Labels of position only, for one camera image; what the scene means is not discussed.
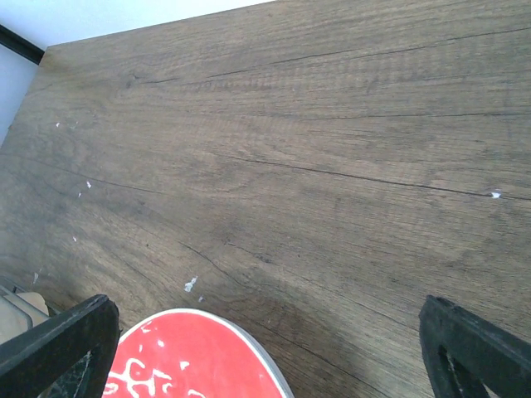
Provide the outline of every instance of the red circular plate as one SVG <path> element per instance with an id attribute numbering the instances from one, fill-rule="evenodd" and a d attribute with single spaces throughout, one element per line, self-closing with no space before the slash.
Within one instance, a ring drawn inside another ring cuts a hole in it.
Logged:
<path id="1" fill-rule="evenodd" d="M 265 350 L 238 326 L 196 309 L 170 309 L 122 336 L 104 396 L 293 395 Z"/>

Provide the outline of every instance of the wooden table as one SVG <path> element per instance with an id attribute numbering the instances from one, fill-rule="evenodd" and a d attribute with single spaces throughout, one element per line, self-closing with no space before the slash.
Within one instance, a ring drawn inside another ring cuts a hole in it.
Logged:
<path id="1" fill-rule="evenodd" d="M 427 294 L 531 339 L 530 21 L 290 0 L 53 46 L 0 152 L 1 270 L 125 328 L 226 317 L 296 396 L 431 396 Z"/>

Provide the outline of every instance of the wooden surface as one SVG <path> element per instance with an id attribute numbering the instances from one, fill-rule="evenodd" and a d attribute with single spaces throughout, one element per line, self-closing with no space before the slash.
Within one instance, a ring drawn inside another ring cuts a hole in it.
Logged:
<path id="1" fill-rule="evenodd" d="M 226 317 L 296 396 L 432 396 L 427 294 L 531 339 L 530 21 L 291 0 L 53 46 L 0 152 L 2 272 L 125 327 Z"/>

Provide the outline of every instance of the white wall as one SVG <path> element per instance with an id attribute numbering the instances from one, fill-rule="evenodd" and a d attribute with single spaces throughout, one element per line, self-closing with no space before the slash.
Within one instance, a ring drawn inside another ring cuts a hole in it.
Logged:
<path id="1" fill-rule="evenodd" d="M 0 24 L 46 49 L 54 44 L 266 1 L 269 0 L 0 0 Z M 0 143 L 35 73 L 36 67 L 29 61 L 0 48 Z"/>

